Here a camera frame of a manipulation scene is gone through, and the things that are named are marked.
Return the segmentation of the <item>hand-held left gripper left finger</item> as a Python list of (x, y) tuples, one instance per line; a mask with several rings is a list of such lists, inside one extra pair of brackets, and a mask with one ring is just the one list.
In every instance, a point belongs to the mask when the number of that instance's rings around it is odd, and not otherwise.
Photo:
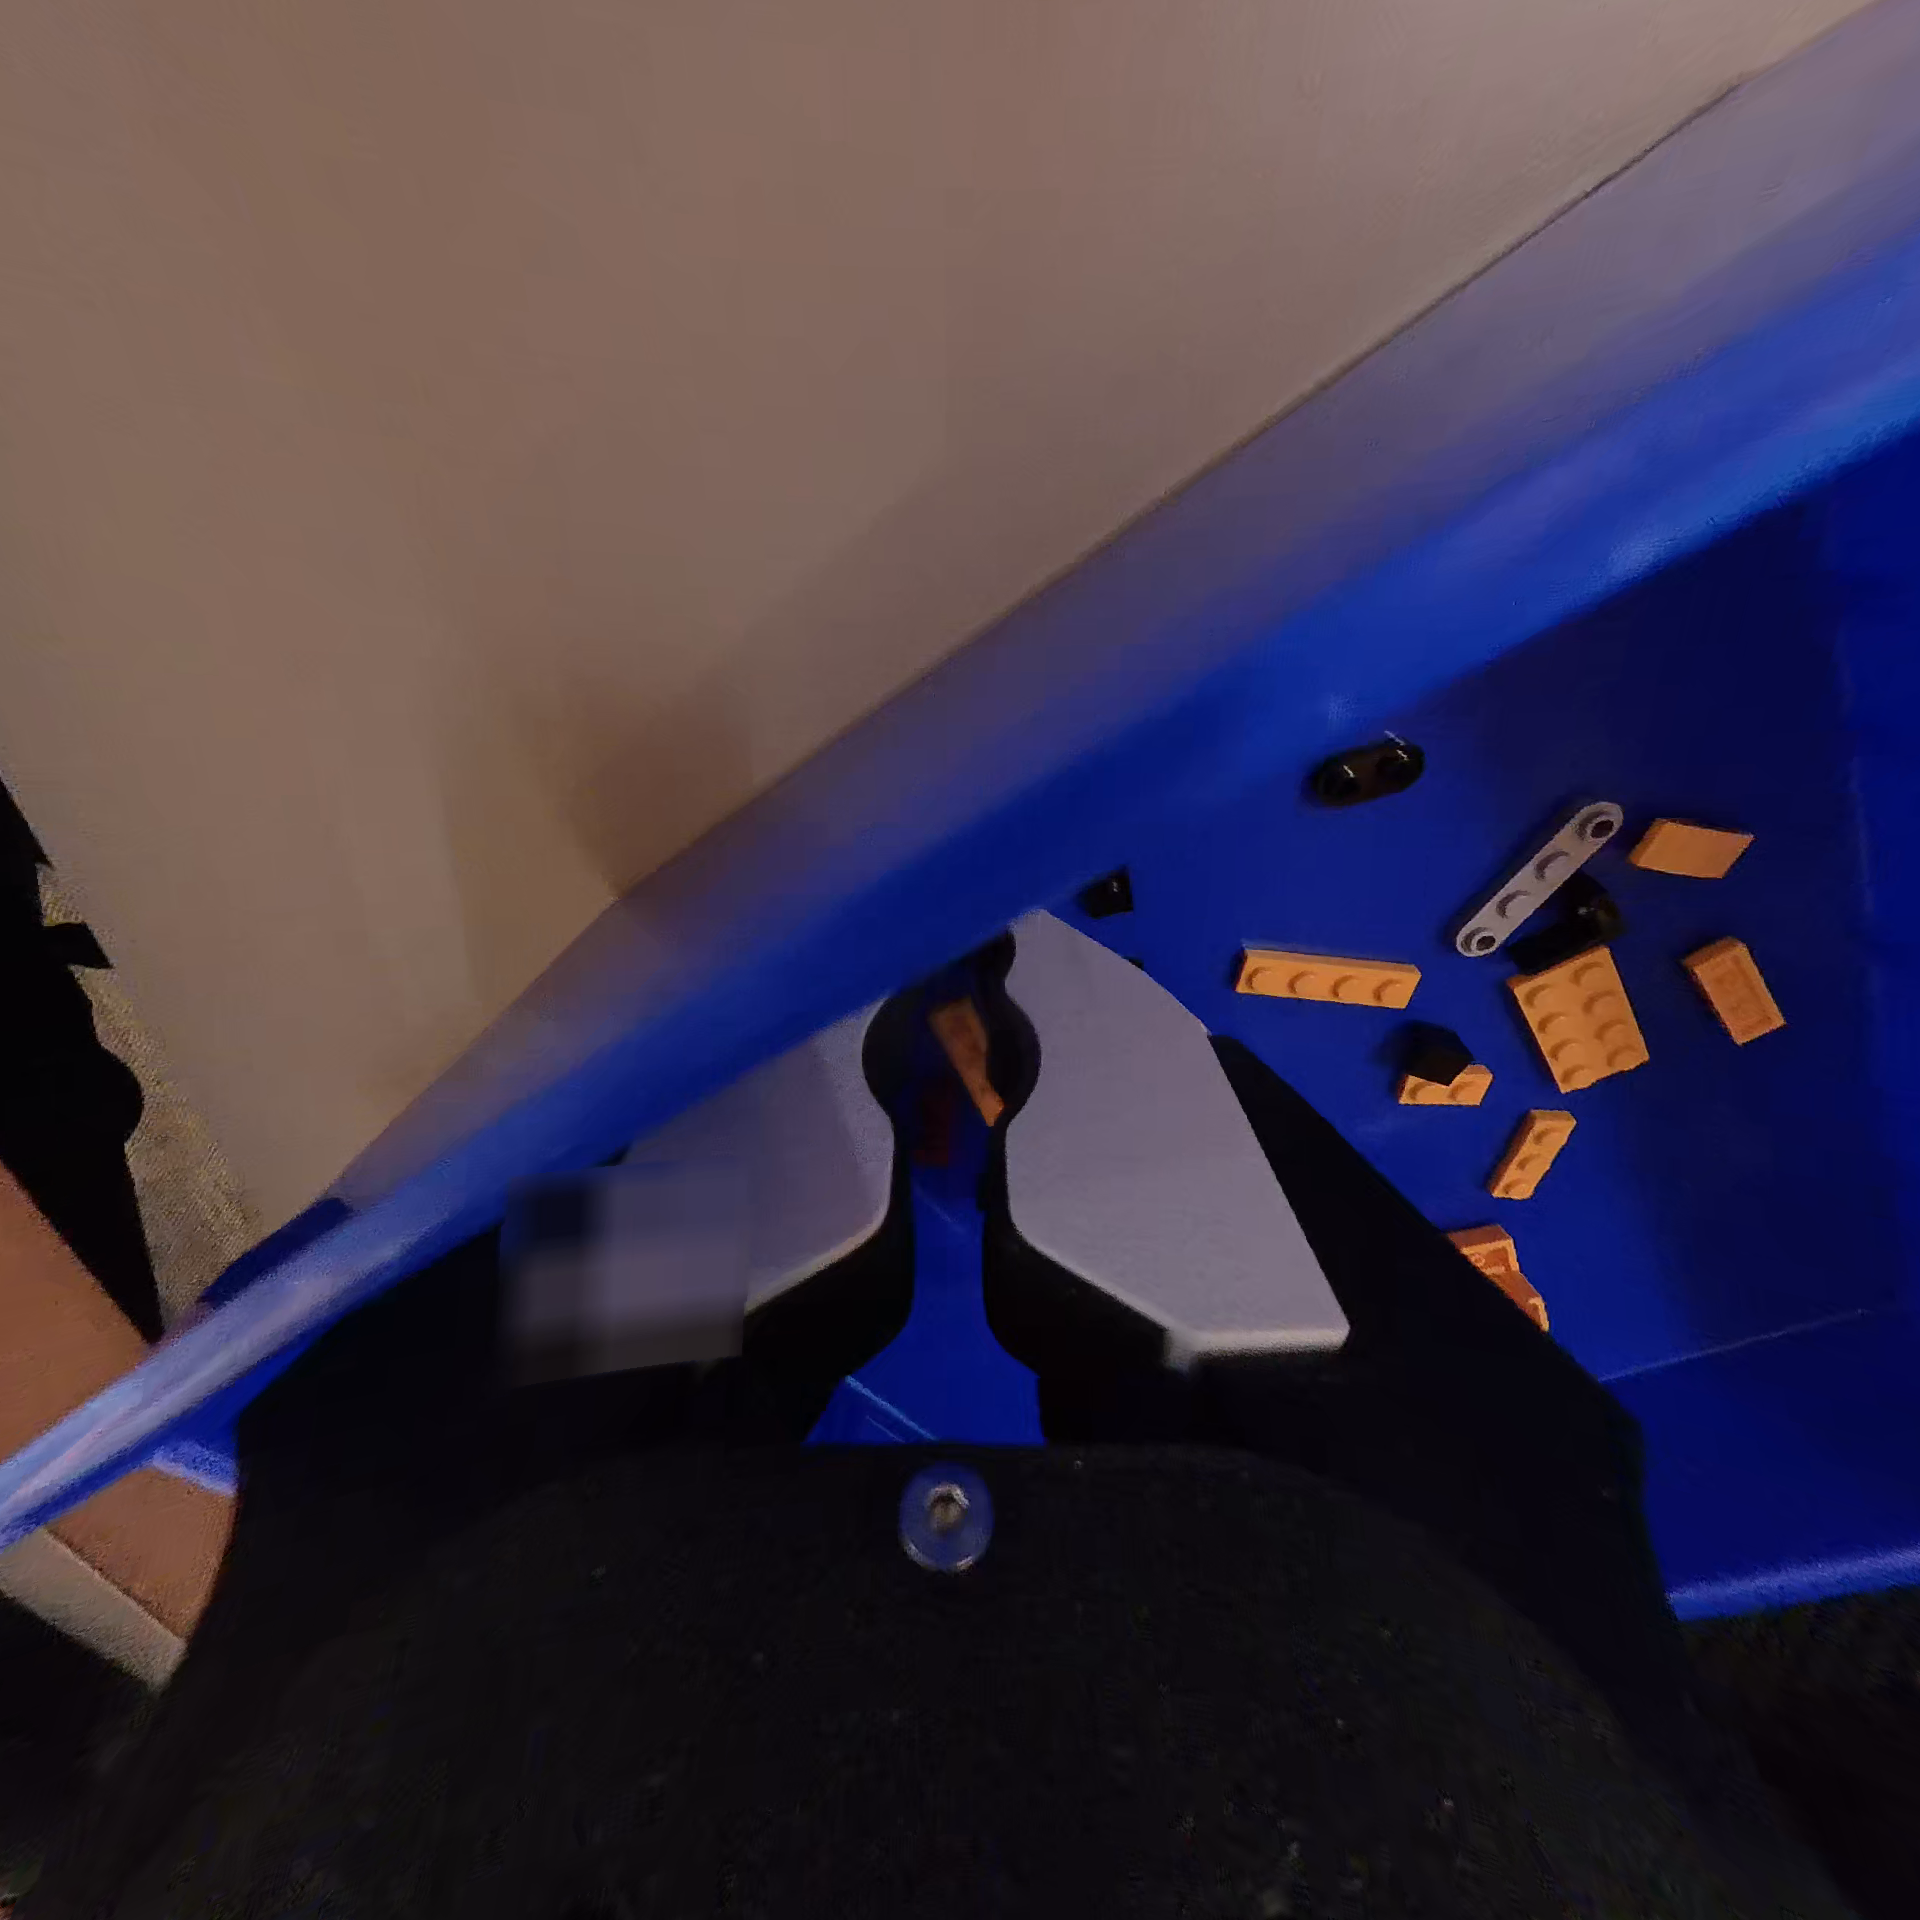
[(718, 1361), (737, 1437), (809, 1437), (907, 1326), (907, 1065), (872, 1002), (632, 1150), (634, 1353)]

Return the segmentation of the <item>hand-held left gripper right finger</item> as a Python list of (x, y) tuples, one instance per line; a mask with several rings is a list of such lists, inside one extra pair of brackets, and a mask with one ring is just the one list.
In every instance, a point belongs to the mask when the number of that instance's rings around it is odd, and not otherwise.
[(1046, 907), (1005, 945), (983, 1310), (1046, 1442), (1170, 1437), (1211, 1361), (1337, 1359), (1349, 1315), (1206, 1024)]

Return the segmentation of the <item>narrow orange toy plate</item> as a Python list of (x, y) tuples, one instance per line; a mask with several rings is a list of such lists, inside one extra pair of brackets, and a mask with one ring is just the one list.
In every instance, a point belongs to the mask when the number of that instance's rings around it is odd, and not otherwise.
[(974, 996), (950, 996), (928, 1006), (928, 1030), (941, 1045), (958, 1085), (967, 1089), (974, 1111), (983, 1113), (988, 1128), (1005, 1113), (1005, 1099), (998, 1089), (994, 1068), (994, 1030), (977, 1012)]

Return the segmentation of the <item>large blue plastic bin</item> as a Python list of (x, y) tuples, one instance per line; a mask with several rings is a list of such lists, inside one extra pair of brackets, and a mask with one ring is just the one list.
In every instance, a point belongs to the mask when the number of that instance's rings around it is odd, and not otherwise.
[[(1728, 879), (1601, 851), (1651, 1065), (1575, 1096), (1526, 1253), (1647, 1421), (1679, 1619), (1915, 1581), (1915, 3), (1723, 95), (618, 901), (239, 1306), (3, 1462), (3, 1551), (143, 1465), (222, 1490), (189, 1442), (520, 1181), (1386, 735), (1498, 845), (1551, 803), (1755, 835)], [(1784, 1030), (1718, 1030), (1679, 972), (1717, 938)]]

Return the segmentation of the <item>scattered black toy parts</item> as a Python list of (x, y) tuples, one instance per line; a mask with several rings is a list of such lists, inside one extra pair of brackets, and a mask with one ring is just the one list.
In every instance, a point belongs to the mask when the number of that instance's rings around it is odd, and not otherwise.
[[(1579, 804), (1551, 803), (1498, 845), (1447, 767), (1386, 735), (1128, 853), (1077, 892), (1068, 920), (1322, 1111), (1393, 1105), (1412, 1024), (1457, 1030), (1493, 1068), (1493, 1096), (1552, 1089), (1504, 989), (1517, 960), (1459, 960), (1449, 934)], [(1406, 1012), (1241, 996), (1241, 947), (1412, 964), (1420, 980)]]

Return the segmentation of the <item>long orange toy parts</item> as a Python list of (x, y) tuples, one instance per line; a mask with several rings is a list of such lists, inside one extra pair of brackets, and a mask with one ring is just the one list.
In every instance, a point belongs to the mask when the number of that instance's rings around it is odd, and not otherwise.
[[(1630, 868), (1666, 879), (1723, 879), (1755, 845), (1749, 831), (1718, 831), (1694, 822), (1651, 822), (1628, 851)], [(1594, 883), (1589, 863), (1551, 901), (1564, 901), (1564, 920), (1545, 934), (1517, 934), (1498, 951), (1517, 960), (1509, 1002), (1539, 1051), (1559, 1096), (1594, 1089), (1613, 1073), (1641, 1068), (1651, 1062), (1622, 972), (1613, 964), (1613, 938), (1622, 927), (1617, 905)], [(1784, 1030), (1784, 1012), (1741, 938), (1717, 938), (1679, 960), (1699, 1002), (1717, 1012), (1734, 1045)], [(1412, 964), (1362, 964), (1291, 947), (1241, 947), (1230, 989), (1241, 996), (1275, 996), (1307, 1006), (1362, 1006), (1406, 1012), (1420, 972)], [(1440, 1024), (1412, 1024), (1402, 1039), (1402, 1068), (1393, 1099), (1402, 1111), (1478, 1111), (1485, 1105), (1493, 1068)], [(1528, 1111), (1485, 1181), (1493, 1200), (1528, 1200), (1564, 1145), (1575, 1137), (1568, 1111)], [(1459, 1233), (1457, 1253), (1491, 1276), (1539, 1327), (1551, 1310), (1539, 1292), (1526, 1284), (1520, 1261), (1498, 1233)]]

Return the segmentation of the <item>grey toy beam with holes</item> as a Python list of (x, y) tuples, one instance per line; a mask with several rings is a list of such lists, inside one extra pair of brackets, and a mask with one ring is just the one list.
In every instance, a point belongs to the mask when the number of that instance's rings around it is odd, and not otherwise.
[(1498, 951), (1617, 831), (1617, 803), (1581, 803), (1457, 923), (1449, 947)]

